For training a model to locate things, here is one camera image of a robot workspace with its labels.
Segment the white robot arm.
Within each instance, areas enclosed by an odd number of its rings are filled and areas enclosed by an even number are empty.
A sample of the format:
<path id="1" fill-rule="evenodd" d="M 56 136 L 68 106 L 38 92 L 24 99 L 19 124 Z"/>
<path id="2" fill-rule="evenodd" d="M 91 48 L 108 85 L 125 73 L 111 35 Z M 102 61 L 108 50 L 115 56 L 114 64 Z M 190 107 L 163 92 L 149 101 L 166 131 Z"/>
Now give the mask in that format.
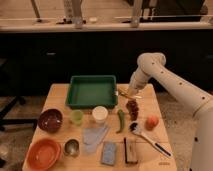
<path id="1" fill-rule="evenodd" d="M 177 101 L 192 111 L 198 119 L 192 149 L 190 171 L 213 171 L 213 95 L 184 80 L 165 68 L 163 53 L 142 53 L 137 59 L 128 87 L 130 96 L 136 95 L 150 78 L 157 80 Z"/>

